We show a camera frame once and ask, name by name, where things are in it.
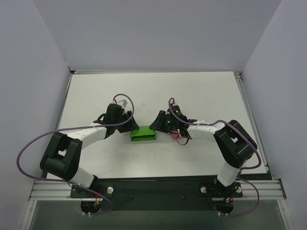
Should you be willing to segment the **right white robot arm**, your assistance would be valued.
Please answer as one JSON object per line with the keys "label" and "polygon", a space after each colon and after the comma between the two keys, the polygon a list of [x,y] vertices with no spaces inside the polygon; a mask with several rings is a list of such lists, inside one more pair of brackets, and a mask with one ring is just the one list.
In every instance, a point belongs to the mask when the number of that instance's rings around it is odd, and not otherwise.
{"label": "right white robot arm", "polygon": [[217,181],[224,187],[235,182],[245,163],[257,151],[257,144],[236,120],[218,121],[213,125],[200,120],[188,119],[175,105],[167,111],[161,110],[150,125],[150,129],[175,133],[186,139],[203,139],[217,144],[224,158],[224,165],[217,175]]}

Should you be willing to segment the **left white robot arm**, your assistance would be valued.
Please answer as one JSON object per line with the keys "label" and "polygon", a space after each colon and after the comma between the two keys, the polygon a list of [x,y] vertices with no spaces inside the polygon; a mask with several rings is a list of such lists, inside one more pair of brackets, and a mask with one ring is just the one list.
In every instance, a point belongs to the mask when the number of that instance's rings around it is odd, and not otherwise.
{"label": "left white robot arm", "polygon": [[111,103],[106,113],[90,124],[89,129],[80,129],[63,134],[56,132],[40,162],[40,169],[73,184],[81,185],[87,197],[98,193],[97,176],[79,166],[81,151],[89,145],[108,138],[115,131],[119,133],[138,130],[132,111],[126,111],[128,102],[121,100]]}

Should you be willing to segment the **green paper box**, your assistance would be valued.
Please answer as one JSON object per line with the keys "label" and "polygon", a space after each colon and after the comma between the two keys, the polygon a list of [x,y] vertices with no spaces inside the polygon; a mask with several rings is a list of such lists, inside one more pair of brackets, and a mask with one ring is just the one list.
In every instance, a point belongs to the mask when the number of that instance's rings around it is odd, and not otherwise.
{"label": "green paper box", "polygon": [[130,139],[132,142],[156,140],[156,132],[149,126],[140,126],[138,130],[131,131]]}

